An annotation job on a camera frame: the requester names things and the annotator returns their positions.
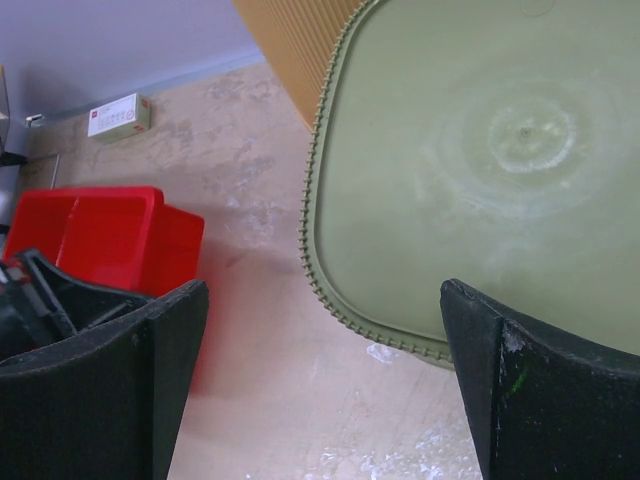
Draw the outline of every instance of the red bin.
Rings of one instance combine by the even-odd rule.
[[[81,280],[160,296],[195,277],[204,231],[153,187],[31,190],[20,198],[4,258],[37,248]]]

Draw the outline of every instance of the green plastic lid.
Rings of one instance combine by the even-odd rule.
[[[336,46],[303,259],[327,308],[450,361],[459,278],[640,353],[640,2],[378,0]]]

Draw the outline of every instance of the concrete floor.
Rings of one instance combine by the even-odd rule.
[[[480,478],[453,372],[372,344],[316,300],[297,251],[310,135],[266,65],[151,97],[101,146],[86,117],[35,132],[58,186],[151,184],[206,220],[211,309],[171,480]],[[48,186],[52,165],[22,172]]]

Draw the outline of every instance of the wall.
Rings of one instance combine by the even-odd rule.
[[[259,58],[231,0],[11,1],[2,17],[0,63],[17,119],[78,113],[132,90]]]

